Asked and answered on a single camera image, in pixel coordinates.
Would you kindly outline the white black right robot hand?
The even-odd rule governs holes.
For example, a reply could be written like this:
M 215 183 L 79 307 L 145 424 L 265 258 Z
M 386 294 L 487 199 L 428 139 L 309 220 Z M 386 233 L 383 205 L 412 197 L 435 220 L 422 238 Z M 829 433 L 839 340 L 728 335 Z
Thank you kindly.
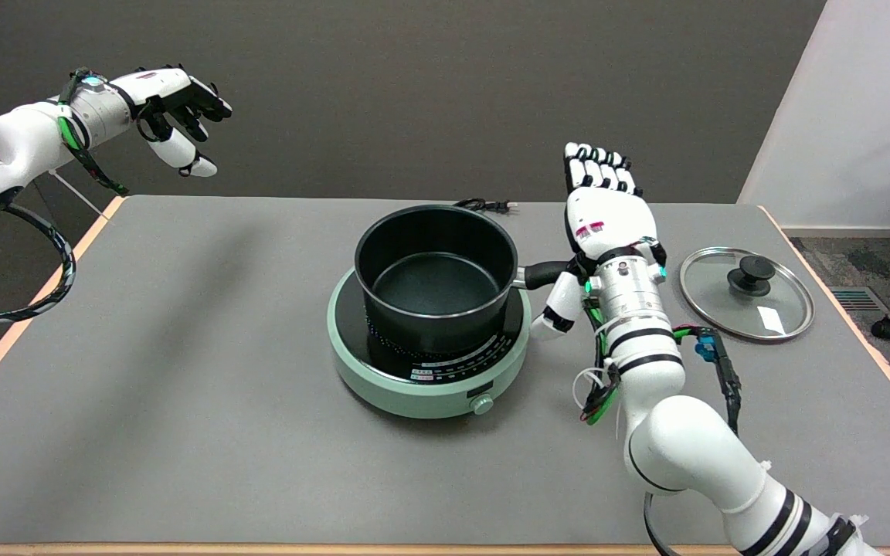
M 667 277 L 667 253 L 657 224 L 631 173 L 629 158 L 584 142 L 564 147 L 566 197 L 564 226 L 572 256 L 522 267 L 518 285 L 526 290 L 551 286 L 546 305 L 532 321 L 534 337 L 561 337 L 583 312 L 584 283 L 617 258 L 640 256 L 643 274 L 658 285 Z

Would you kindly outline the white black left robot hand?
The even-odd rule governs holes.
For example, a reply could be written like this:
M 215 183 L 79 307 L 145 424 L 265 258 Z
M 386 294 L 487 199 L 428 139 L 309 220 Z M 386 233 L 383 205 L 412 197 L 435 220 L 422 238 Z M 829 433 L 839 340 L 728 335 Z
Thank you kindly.
M 232 105 L 215 85 L 180 66 L 140 69 L 108 84 L 127 102 L 138 133 L 170 168 L 182 177 L 218 173 L 218 165 L 195 145 L 209 139 L 204 120 L 223 122 L 233 115 Z

